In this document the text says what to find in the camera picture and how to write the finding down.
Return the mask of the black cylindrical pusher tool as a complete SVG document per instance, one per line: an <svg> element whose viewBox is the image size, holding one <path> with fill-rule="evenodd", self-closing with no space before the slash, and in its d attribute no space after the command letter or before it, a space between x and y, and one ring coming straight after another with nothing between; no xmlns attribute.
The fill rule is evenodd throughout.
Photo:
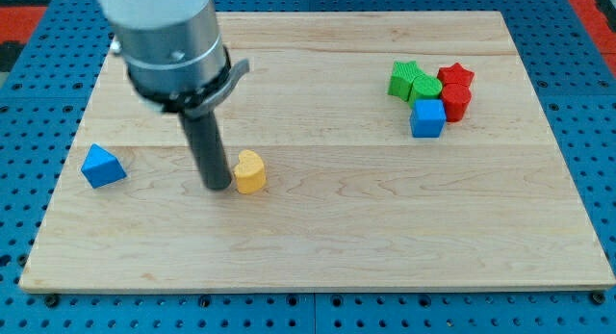
<svg viewBox="0 0 616 334"><path fill-rule="evenodd" d="M232 176L215 114L210 112L199 117L181 114L180 122L203 185L212 191L228 188Z"/></svg>

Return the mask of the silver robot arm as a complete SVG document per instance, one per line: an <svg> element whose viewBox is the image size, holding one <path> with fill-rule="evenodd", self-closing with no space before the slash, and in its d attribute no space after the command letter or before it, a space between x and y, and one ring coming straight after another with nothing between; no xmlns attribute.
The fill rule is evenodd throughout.
<svg viewBox="0 0 616 334"><path fill-rule="evenodd" d="M113 50L141 100L176 114L204 186L232 181L215 116L249 71L223 43L214 0L97 0L115 34Z"/></svg>

